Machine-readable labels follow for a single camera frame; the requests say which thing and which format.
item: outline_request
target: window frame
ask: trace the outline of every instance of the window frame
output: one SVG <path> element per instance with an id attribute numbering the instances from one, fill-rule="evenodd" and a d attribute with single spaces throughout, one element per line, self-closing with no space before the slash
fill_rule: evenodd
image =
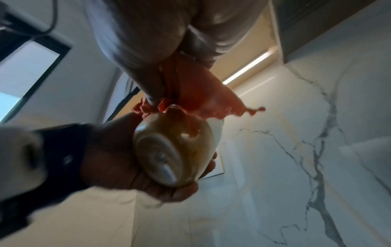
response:
<path id="1" fill-rule="evenodd" d="M 16 17 L 15 15 L 7 13 L 5 20 L 6 22 L 10 23 L 9 27 L 13 30 L 23 33 L 40 32 L 40 30 L 23 21 L 21 18 Z M 15 52 L 19 47 L 21 47 L 30 39 L 31 38 L 29 36 L 20 35 L 11 44 L 6 45 L 4 47 L 0 47 L 0 62 L 7 58 L 9 55 L 11 55 L 13 52 Z M 16 105 L 11 109 L 11 111 L 9 111 L 8 114 L 0 121 L 0 123 L 6 123 L 16 116 L 16 114 L 27 103 L 31 96 L 38 90 L 38 88 L 43 84 L 46 78 L 54 71 L 54 69 L 59 65 L 61 60 L 67 55 L 67 53 L 71 49 L 70 46 L 54 39 L 51 36 L 35 37 L 33 41 L 58 53 L 59 56 L 42 74 L 42 76 L 33 84 L 33 86 L 27 91 L 27 93 L 19 100 L 19 102 L 16 103 Z"/>

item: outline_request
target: cable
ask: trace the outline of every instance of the cable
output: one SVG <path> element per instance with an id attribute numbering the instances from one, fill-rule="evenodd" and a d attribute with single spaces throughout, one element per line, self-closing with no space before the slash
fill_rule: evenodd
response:
<path id="1" fill-rule="evenodd" d="M 50 34 L 57 26 L 57 22 L 58 22 L 58 0 L 53 0 L 52 8 L 53 8 L 52 24 L 50 25 L 49 29 L 44 31 L 44 32 L 35 33 L 35 34 L 33 34 L 33 33 L 24 33 L 24 32 L 19 32 L 19 31 L 13 30 L 13 29 L 11 29 L 11 28 L 9 28 L 7 26 L 3 27 L 3 29 L 8 31 L 8 32 L 15 33 L 15 34 L 18 34 L 18 35 L 30 36 L 31 38 L 46 36 L 46 35 Z"/>

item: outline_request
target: led light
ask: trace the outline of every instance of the led light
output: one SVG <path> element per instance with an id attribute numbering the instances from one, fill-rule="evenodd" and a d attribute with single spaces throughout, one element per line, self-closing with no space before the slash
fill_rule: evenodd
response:
<path id="1" fill-rule="evenodd" d="M 228 83 L 232 82 L 233 80 L 235 80 L 236 78 L 238 78 L 239 76 L 244 74 L 247 70 L 251 69 L 255 65 L 259 64 L 260 62 L 262 62 L 263 60 L 268 58 L 274 52 L 275 52 L 274 49 L 269 49 L 267 52 L 265 52 L 264 54 L 262 54 L 261 56 L 256 58 L 254 61 L 252 61 L 251 63 L 249 63 L 246 66 L 244 66 L 241 70 L 239 70 L 238 72 L 234 73 L 232 76 L 230 76 L 225 81 L 223 81 L 223 84 L 227 85 Z"/>

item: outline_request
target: black window frame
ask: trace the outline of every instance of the black window frame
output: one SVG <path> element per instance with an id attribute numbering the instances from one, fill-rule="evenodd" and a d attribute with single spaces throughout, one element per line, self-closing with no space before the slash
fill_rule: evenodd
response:
<path id="1" fill-rule="evenodd" d="M 21 18 L 7 13 L 5 16 L 6 22 L 10 23 L 9 28 L 23 32 L 23 33 L 39 33 L 40 30 L 28 24 L 26 21 Z M 24 43 L 31 40 L 29 36 L 17 35 L 14 33 L 7 32 L 5 30 L 0 33 L 0 62 L 15 52 L 19 47 Z M 71 47 L 54 39 L 51 36 L 35 37 L 34 42 L 56 52 L 59 54 L 57 59 L 52 63 L 52 65 L 42 74 L 42 76 L 33 84 L 33 86 L 27 91 L 27 93 L 19 100 L 18 103 L 9 111 L 9 113 L 1 120 L 0 123 L 5 123 L 10 121 L 16 116 L 16 114 L 21 110 L 21 108 L 27 103 L 31 96 L 38 90 L 38 88 L 43 84 L 46 78 L 54 71 L 54 69 L 59 65 L 61 60 L 67 55 Z"/>

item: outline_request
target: person's hand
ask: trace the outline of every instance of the person's hand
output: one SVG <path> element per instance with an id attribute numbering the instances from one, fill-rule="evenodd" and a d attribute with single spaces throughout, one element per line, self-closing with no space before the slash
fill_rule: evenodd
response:
<path id="1" fill-rule="evenodd" d="M 92 186 L 143 191 L 164 202 L 186 200 L 197 192 L 198 184 L 168 188 L 152 181 L 138 165 L 132 138 L 141 121 L 141 116 L 130 113 L 93 129 L 81 166 L 82 180 Z M 215 158 L 216 154 L 201 177 L 213 171 Z"/>
<path id="2" fill-rule="evenodd" d="M 83 0 L 103 53 L 155 106 L 165 94 L 159 63 L 179 51 L 207 68 L 254 26 L 267 0 Z"/>

